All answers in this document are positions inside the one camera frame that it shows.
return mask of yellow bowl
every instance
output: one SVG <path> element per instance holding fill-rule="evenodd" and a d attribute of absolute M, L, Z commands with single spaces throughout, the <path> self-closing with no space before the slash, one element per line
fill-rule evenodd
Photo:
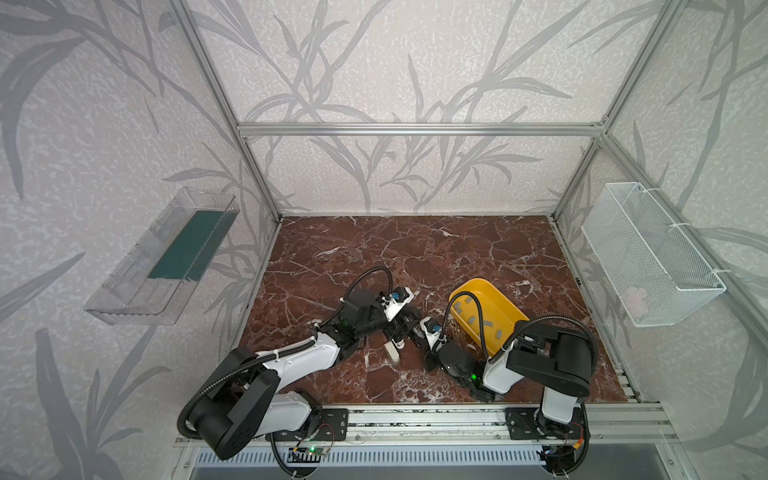
<path fill-rule="evenodd" d="M 515 324 L 528 321 L 528 317 L 514 303 L 499 292 L 491 282 L 473 278 L 451 292 L 450 298 L 459 292 L 471 292 L 478 297 L 482 307 L 485 331 L 485 346 L 488 353 L 495 355 L 504 341 L 515 331 Z M 480 322 L 478 308 L 470 296 L 460 296 L 451 305 L 451 315 L 470 337 L 480 345 Z"/>

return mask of white wire basket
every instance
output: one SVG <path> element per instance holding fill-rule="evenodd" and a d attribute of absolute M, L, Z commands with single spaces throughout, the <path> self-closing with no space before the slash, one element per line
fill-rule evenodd
<path fill-rule="evenodd" d="M 642 184 L 605 184 L 581 229 L 636 326 L 674 325 L 725 291 Z"/>

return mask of black bracket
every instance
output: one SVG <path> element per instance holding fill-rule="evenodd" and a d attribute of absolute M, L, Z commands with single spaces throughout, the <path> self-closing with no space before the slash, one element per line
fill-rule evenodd
<path fill-rule="evenodd" d="M 538 410 L 538 406 L 513 407 L 504 410 L 509 438 L 511 440 L 564 439 L 560 432 L 556 435 L 553 432 L 549 432 L 550 435 L 547 435 L 548 433 L 541 429 L 541 426 L 536 422 L 536 410 Z M 574 415 L 571 423 L 568 424 L 567 430 L 565 425 L 563 425 L 563 432 L 568 433 L 568 438 L 578 440 L 581 437 L 581 430 L 579 430 L 577 424 L 582 425 L 582 428 L 584 426 L 584 415 L 581 412 L 581 407 L 574 407 Z"/>
<path fill-rule="evenodd" d="M 331 425 L 331 429 L 323 426 L 317 431 L 317 434 L 312 440 L 318 442 L 341 442 L 346 440 L 346 429 L 349 420 L 349 410 L 347 409 L 322 409 L 320 410 L 320 422 Z M 298 430 L 280 430 L 273 433 L 275 441 L 277 442 L 298 442 L 304 438 L 304 434 Z"/>

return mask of wallpaper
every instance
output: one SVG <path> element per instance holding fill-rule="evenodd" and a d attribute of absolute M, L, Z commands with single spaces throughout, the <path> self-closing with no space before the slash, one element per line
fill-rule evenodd
<path fill-rule="evenodd" d="M 588 141 L 264 137 L 251 150 L 285 214 L 542 214 L 554 209 Z"/>
<path fill-rule="evenodd" d="M 692 2 L 612 134 L 768 312 L 768 2 Z"/>
<path fill-rule="evenodd" d="M 599 121 L 662 4 L 189 1 L 240 122 Z M 520 214 L 588 139 L 250 140 L 287 214 Z"/>
<path fill-rule="evenodd" d="M 189 1 L 239 121 L 599 121 L 662 4 Z"/>
<path fill-rule="evenodd" d="M 722 298 L 674 326 L 637 328 L 581 225 L 608 182 L 631 181 L 599 154 L 558 220 L 633 387 L 661 402 L 702 480 L 757 480 L 768 468 L 768 356 Z"/>
<path fill-rule="evenodd" d="M 164 2 L 0 0 L 0 478 L 158 478 L 274 231 Z M 174 326 L 88 297 L 182 186 L 241 212 Z"/>

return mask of red wire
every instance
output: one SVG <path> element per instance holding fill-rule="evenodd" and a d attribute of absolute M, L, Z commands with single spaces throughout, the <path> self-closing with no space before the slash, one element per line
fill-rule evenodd
<path fill-rule="evenodd" d="M 330 452 L 330 451 L 331 451 L 331 449 L 333 448 L 333 443 L 336 441 L 336 432 L 333 430 L 333 427 L 332 427 L 331 425 L 327 424 L 327 423 L 321 423 L 321 424 L 320 424 L 320 426 L 319 426 L 319 427 L 317 427 L 317 431 L 319 432 L 319 431 L 320 431 L 320 429 L 321 429 L 323 426 L 326 426 L 326 427 L 328 427 L 329 429 L 331 429 L 331 445 L 328 447 L 328 452 Z"/>

